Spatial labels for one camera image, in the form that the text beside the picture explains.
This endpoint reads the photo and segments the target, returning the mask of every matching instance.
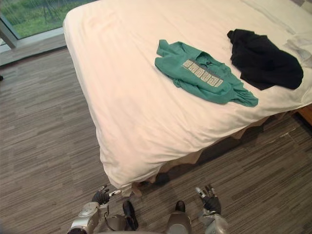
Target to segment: white bed sheet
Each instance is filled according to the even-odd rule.
[[[262,2],[265,14],[251,6]],[[213,144],[250,123],[312,103],[312,70],[296,90],[272,87],[260,91],[254,107],[204,101],[182,89],[154,66],[159,39],[182,41],[231,64],[226,34],[236,28],[268,35],[279,48],[300,22],[312,16],[295,4],[282,10],[272,1],[239,0],[100,0],[70,11],[64,21],[66,43],[97,130],[100,159],[110,182],[129,191],[132,182],[156,174],[167,161]],[[277,23],[268,17],[278,12]],[[289,32],[285,25],[291,25]]]

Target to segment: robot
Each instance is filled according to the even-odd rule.
[[[92,234],[94,229],[104,223],[108,232],[99,232],[98,234],[157,234],[152,232],[136,231],[138,222],[135,210],[130,201],[125,201],[122,205],[124,216],[109,216],[109,199],[121,193],[116,190],[108,193],[107,186],[102,186],[93,196],[91,202],[82,207],[78,217],[72,223],[67,234]],[[211,185],[205,186],[206,190],[196,187],[203,202],[203,210],[199,212],[198,218],[204,225],[205,234],[227,234],[228,223],[221,216],[221,204],[219,198],[215,195],[214,188]],[[191,220],[185,213],[185,204],[178,201],[175,211],[171,214],[165,234],[191,234]]]

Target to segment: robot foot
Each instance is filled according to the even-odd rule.
[[[126,216],[129,227],[135,231],[138,228],[138,222],[135,214],[135,210],[130,201],[125,201],[122,204],[123,212]]]

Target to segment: black shoe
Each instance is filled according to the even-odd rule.
[[[138,222],[133,205],[130,201],[124,201],[122,204],[122,208],[129,227],[132,229],[132,231],[135,231],[138,228]]]
[[[175,210],[176,211],[181,211],[181,212],[185,212],[185,204],[184,201],[178,201],[175,205]]]

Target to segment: window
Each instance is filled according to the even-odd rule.
[[[62,27],[71,9],[94,0],[1,0],[1,21],[17,39]]]

